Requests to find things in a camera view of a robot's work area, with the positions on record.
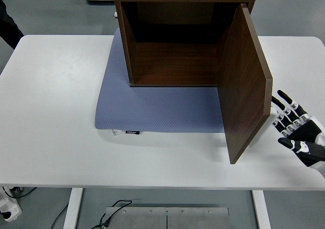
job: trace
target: cabinet door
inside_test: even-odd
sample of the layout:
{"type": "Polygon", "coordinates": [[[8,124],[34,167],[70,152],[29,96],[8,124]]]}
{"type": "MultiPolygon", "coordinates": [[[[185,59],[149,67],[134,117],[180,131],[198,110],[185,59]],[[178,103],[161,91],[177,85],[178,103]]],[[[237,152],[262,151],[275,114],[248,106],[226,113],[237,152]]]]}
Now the cabinet door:
{"type": "Polygon", "coordinates": [[[272,75],[244,4],[235,12],[217,86],[229,158],[234,164],[270,115],[272,97],[272,75]]]}

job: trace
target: black cable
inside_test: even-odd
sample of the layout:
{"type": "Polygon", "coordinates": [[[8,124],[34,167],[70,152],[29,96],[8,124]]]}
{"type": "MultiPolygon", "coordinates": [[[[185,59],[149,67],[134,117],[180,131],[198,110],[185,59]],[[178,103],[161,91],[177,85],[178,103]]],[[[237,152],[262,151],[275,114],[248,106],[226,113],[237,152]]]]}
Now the black cable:
{"type": "Polygon", "coordinates": [[[123,209],[124,207],[132,204],[132,200],[119,200],[117,201],[114,205],[112,205],[112,207],[114,207],[118,202],[129,202],[128,204],[126,205],[123,205],[122,207],[118,208],[104,223],[103,223],[103,226],[105,227],[108,227],[108,225],[110,224],[110,221],[112,219],[112,217],[121,209],[123,209]]]}
{"type": "Polygon", "coordinates": [[[68,207],[69,203],[64,207],[64,209],[60,212],[60,214],[56,217],[56,219],[54,220],[52,226],[51,226],[51,229],[54,228],[54,225],[56,223],[56,221],[59,219],[60,215],[64,212],[64,210],[66,210],[66,208],[68,207]]]}
{"type": "Polygon", "coordinates": [[[126,205],[123,205],[122,207],[120,207],[118,210],[116,210],[104,223],[102,223],[102,221],[103,221],[103,218],[104,218],[104,216],[106,215],[106,213],[104,213],[104,215],[101,217],[101,220],[100,220],[100,223],[99,223],[99,225],[95,225],[93,228],[91,228],[91,229],[95,229],[95,228],[97,228],[97,227],[102,227],[102,226],[105,226],[105,227],[108,227],[108,224],[110,223],[110,220],[112,219],[112,217],[113,217],[113,215],[115,215],[116,213],[117,213],[117,211],[119,211],[119,210],[121,210],[121,209],[123,209],[124,207],[126,207],[126,206],[128,206],[128,205],[130,205],[130,204],[132,204],[132,200],[118,200],[118,201],[116,201],[115,202],[115,204],[114,205],[112,205],[111,207],[114,207],[117,203],[119,203],[119,202],[129,202],[128,204],[126,204],[126,205]]]}
{"type": "Polygon", "coordinates": [[[10,198],[13,198],[13,199],[20,199],[22,197],[25,197],[26,195],[29,195],[31,192],[33,192],[37,187],[34,187],[31,191],[29,191],[28,193],[24,194],[23,196],[19,196],[19,197],[12,197],[11,195],[9,195],[7,193],[7,191],[5,190],[5,187],[2,186],[2,189],[5,191],[5,194],[10,197],[10,198]]]}

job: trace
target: black robotic glove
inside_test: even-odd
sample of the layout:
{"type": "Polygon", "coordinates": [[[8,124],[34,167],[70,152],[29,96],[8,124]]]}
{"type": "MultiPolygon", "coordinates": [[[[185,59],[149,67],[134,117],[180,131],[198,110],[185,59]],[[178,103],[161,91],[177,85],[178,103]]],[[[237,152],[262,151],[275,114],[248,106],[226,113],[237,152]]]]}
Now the black robotic glove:
{"type": "Polygon", "coordinates": [[[283,91],[278,90],[278,94],[290,106],[287,107],[272,97],[272,102],[283,112],[273,122],[284,136],[278,139],[278,142],[292,150],[307,167],[325,161],[325,136],[322,133],[322,125],[283,91]]]}

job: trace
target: gray mat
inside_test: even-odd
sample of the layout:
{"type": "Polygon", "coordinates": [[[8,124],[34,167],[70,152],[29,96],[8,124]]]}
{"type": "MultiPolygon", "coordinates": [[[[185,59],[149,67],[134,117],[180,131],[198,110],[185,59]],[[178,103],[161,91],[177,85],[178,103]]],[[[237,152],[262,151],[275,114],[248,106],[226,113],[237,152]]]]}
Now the gray mat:
{"type": "Polygon", "coordinates": [[[223,133],[216,87],[130,87],[119,29],[100,91],[95,127],[162,133],[223,133]]]}

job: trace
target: wooden cabinet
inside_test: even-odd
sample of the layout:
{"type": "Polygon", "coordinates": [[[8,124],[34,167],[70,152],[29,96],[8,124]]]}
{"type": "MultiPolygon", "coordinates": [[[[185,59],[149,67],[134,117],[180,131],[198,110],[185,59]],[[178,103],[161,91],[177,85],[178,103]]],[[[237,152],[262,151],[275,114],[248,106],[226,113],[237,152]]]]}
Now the wooden cabinet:
{"type": "Polygon", "coordinates": [[[217,86],[230,161],[270,114],[255,0],[114,0],[130,86],[217,86]]]}

